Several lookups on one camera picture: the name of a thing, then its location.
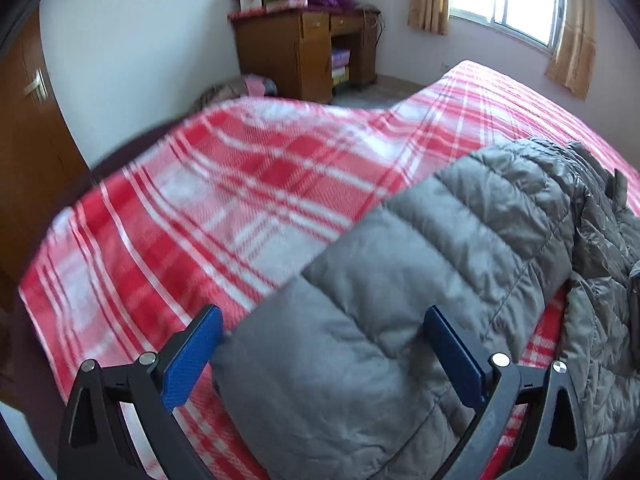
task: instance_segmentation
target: checkered bedspread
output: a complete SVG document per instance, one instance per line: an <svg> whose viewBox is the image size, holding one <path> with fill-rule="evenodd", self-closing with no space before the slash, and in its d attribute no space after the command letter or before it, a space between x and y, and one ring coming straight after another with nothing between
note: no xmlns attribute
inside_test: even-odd
<svg viewBox="0 0 640 480"><path fill-rule="evenodd" d="M103 367L157 351L204 306L233 327L384 198L482 146L523 137L583 142L629 178L640 174L562 108L464 62L391 110L245 98L193 116L60 213L20 294L66 399L80 363ZM546 367L564 291L548 305L522 363ZM220 479L264 479L212 388L207 367L175 418ZM162 471L132 410L149 473ZM522 420L516 410L485 478Z"/></svg>

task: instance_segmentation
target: blue gripper pad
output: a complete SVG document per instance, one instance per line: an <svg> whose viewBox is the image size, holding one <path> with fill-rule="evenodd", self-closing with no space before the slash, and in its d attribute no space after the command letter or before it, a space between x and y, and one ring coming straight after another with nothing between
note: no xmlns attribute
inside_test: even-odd
<svg viewBox="0 0 640 480"><path fill-rule="evenodd" d="M477 347L467 348L464 340L460 337L464 337L462 329L457 323L454 324L452 320L447 320L437 307L432 306L427 311L423 327L436 357L462 404L473 408L476 412L484 410L488 402L484 386L485 374L471 353L471 350L475 350Z"/></svg>
<svg viewBox="0 0 640 480"><path fill-rule="evenodd" d="M187 402L223 333L222 311L212 307L164 372L161 398L169 413Z"/></svg>

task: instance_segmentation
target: desk drawer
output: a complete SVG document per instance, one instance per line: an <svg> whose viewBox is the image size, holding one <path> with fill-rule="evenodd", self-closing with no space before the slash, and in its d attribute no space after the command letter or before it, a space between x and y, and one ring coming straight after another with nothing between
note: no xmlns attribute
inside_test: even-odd
<svg viewBox="0 0 640 480"><path fill-rule="evenodd" d="M329 15L324 12L305 12L302 15L302 37L306 40L329 35Z"/></svg>
<svg viewBox="0 0 640 480"><path fill-rule="evenodd" d="M362 16L332 16L331 35L354 34L362 30Z"/></svg>

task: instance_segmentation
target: window sill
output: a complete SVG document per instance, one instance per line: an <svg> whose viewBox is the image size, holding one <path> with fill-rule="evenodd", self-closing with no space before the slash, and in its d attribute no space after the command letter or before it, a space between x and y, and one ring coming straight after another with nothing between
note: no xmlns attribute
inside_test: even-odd
<svg viewBox="0 0 640 480"><path fill-rule="evenodd" d="M452 10L450 15L452 18L457 18L459 20L467 20L468 22L474 22L474 23L477 23L478 25L484 25L485 27L488 27L494 30L495 32L510 36L511 38L514 38L515 40L518 40L521 43L524 43L527 46L530 46L531 48L535 48L542 54L546 54L549 57L553 55L553 51L551 49L549 49L542 43L537 42L533 38L530 38L525 34L521 34L517 30L513 30L512 28L499 25L498 23L488 22L482 16L476 16L474 14L471 14L470 12L465 12L464 10Z"/></svg>

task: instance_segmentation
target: window frame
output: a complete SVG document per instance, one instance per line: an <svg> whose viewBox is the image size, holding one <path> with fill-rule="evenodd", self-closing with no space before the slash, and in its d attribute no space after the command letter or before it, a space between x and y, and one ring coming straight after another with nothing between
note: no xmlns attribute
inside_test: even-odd
<svg viewBox="0 0 640 480"><path fill-rule="evenodd" d="M564 14L566 12L566 0L555 0L554 2L554 8L556 12L554 13L554 18L552 20L551 35L548 45L542 43L540 40L537 40L533 36L530 36L529 34L518 30L517 28L510 27L505 23L507 10L509 7L509 0L504 0L504 12L502 14L502 19L501 21L497 22L495 19L496 3L497 0L494 0L494 15L490 20L488 20L485 16L469 12L468 10L456 9L454 7L451 7L450 15L456 18L469 20L479 23L480 25L491 27L493 30L496 30L503 34L507 34L508 36L511 36L512 38L515 38L517 40L523 41L524 43L527 43L528 45L533 46L546 54L553 54L553 52L556 50L556 46L558 46L558 42L562 33L562 24L564 23Z"/></svg>

